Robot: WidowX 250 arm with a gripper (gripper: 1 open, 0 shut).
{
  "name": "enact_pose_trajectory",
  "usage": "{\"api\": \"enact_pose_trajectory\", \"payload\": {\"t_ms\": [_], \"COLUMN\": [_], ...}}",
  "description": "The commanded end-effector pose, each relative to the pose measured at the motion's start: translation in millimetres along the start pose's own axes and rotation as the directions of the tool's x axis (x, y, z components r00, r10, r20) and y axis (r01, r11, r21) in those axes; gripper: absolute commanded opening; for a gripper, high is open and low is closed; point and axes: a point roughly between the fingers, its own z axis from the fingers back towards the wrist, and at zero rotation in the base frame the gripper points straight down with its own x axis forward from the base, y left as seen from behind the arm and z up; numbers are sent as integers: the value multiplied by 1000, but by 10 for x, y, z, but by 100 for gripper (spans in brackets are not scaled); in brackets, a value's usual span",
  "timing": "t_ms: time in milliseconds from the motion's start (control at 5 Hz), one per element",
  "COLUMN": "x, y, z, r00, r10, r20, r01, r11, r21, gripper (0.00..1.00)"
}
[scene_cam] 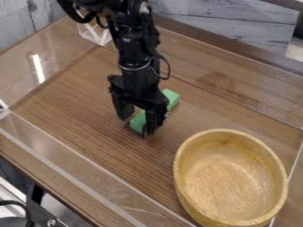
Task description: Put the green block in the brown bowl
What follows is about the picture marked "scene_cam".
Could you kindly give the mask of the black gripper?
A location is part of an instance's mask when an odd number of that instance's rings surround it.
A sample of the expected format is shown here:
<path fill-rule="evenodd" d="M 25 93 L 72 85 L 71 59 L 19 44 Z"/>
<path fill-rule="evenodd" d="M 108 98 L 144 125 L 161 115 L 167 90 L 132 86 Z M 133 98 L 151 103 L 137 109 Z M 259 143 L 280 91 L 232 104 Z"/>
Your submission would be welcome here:
<path fill-rule="evenodd" d="M 119 118 L 125 121 L 135 112 L 135 107 L 145 110 L 145 122 L 141 135 L 152 135 L 163 125 L 167 114 L 168 98 L 161 94 L 160 64 L 141 66 L 120 65 L 121 75 L 111 74 L 109 93 Z"/>

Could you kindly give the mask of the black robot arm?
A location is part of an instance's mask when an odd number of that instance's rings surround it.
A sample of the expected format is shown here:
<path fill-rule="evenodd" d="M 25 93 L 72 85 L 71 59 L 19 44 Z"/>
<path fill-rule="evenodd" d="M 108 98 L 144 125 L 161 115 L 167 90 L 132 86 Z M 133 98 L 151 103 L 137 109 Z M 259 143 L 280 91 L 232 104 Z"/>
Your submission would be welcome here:
<path fill-rule="evenodd" d="M 108 76 L 116 114 L 127 120 L 136 108 L 143 109 L 141 134 L 153 134 L 165 120 L 169 100 L 159 88 L 164 56 L 157 52 L 160 33 L 149 0 L 57 0 L 57 4 L 77 23 L 93 21 L 108 29 L 121 71 Z"/>

